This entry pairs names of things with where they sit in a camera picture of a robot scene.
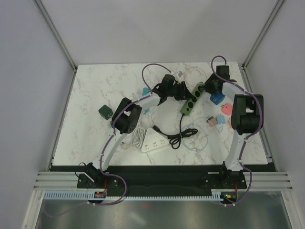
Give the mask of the blue cube adapter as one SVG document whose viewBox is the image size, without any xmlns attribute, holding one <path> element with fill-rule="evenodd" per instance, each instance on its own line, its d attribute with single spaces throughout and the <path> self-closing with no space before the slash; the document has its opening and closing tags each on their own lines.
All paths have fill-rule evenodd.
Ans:
<svg viewBox="0 0 305 229">
<path fill-rule="evenodd" d="M 225 98 L 224 94 L 222 94 L 221 92 L 216 92 L 215 94 L 212 94 L 210 96 L 210 101 L 215 105 L 218 105 L 224 100 L 224 98 Z"/>
</svg>

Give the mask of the green power strip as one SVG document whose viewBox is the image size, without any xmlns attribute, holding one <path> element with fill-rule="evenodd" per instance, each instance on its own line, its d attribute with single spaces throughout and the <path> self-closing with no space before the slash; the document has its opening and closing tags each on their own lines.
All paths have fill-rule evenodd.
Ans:
<svg viewBox="0 0 305 229">
<path fill-rule="evenodd" d="M 185 104 L 182 106 L 180 113 L 184 116 L 188 116 L 190 112 L 194 109 L 195 104 L 198 102 L 200 96 L 204 91 L 204 83 L 199 82 L 193 91 L 191 92 L 192 98 L 188 99 Z"/>
</svg>

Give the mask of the pink plug adapter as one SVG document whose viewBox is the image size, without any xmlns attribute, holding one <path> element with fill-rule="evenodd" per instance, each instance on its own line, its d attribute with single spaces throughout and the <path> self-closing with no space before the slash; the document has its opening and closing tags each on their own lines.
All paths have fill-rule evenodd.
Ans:
<svg viewBox="0 0 305 229">
<path fill-rule="evenodd" d="M 233 105 L 230 103 L 226 103 L 221 105 L 221 112 L 225 115 L 231 115 L 233 111 Z"/>
</svg>

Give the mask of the teal power strip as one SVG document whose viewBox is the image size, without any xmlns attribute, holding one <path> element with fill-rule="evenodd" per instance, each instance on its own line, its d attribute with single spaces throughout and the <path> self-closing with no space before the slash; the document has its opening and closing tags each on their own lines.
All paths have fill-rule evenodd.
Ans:
<svg viewBox="0 0 305 229">
<path fill-rule="evenodd" d="M 148 95 L 151 90 L 148 87 L 144 87 L 142 90 L 142 96 Z"/>
</svg>

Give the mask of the light blue charger plug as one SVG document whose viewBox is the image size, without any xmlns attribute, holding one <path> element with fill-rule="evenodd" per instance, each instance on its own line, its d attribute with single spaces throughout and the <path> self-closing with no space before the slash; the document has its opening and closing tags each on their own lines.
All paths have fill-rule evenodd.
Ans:
<svg viewBox="0 0 305 229">
<path fill-rule="evenodd" d="M 218 125 L 224 125 L 226 123 L 225 117 L 221 114 L 216 116 L 216 120 Z"/>
</svg>

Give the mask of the white triangular power strip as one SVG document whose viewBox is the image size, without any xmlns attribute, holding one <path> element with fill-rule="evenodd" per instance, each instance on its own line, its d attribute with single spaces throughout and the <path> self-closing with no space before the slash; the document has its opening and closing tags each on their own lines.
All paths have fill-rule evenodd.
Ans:
<svg viewBox="0 0 305 229">
<path fill-rule="evenodd" d="M 169 145 L 169 140 L 152 128 L 146 130 L 141 151 L 147 153 Z"/>
</svg>

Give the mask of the dark green cube adapter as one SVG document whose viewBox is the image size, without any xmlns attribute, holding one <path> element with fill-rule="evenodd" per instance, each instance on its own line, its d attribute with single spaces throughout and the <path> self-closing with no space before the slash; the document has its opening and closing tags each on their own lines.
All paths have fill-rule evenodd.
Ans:
<svg viewBox="0 0 305 229">
<path fill-rule="evenodd" d="M 112 109 L 105 104 L 98 110 L 98 112 L 100 116 L 103 117 L 105 120 L 108 120 L 113 116 Z"/>
</svg>

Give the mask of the beige dual usb adapter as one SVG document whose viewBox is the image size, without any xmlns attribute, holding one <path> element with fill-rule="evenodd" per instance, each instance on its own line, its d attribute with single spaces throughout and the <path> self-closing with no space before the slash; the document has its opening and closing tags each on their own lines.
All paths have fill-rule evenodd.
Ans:
<svg viewBox="0 0 305 229">
<path fill-rule="evenodd" d="M 213 116 L 208 117 L 206 122 L 210 127 L 214 127 L 217 125 L 217 120 Z"/>
</svg>

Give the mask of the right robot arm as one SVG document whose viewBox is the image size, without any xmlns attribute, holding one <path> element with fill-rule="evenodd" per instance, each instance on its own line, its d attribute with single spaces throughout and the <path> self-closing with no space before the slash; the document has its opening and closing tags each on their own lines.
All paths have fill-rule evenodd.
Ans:
<svg viewBox="0 0 305 229">
<path fill-rule="evenodd" d="M 210 94 L 220 92 L 233 102 L 232 144 L 219 173 L 211 174 L 211 187 L 246 188 L 242 160 L 248 139 L 257 134 L 264 125 L 264 97 L 247 92 L 235 80 L 231 80 L 227 65 L 218 65 L 203 88 Z"/>
</svg>

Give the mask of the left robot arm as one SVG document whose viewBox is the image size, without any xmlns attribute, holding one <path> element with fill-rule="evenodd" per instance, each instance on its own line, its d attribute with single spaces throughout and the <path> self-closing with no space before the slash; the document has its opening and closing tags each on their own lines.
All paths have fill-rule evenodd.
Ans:
<svg viewBox="0 0 305 229">
<path fill-rule="evenodd" d="M 126 181 L 121 176 L 106 173 L 110 160 L 123 139 L 136 129 L 142 111 L 161 105 L 169 97 L 184 101 L 192 100 L 194 95 L 184 81 L 178 82 L 173 75 L 166 74 L 149 94 L 135 100 L 123 98 L 112 117 L 109 139 L 95 160 L 84 167 L 84 172 L 79 175 L 77 188 L 103 188 L 109 177 L 121 180 L 126 186 Z"/>
</svg>

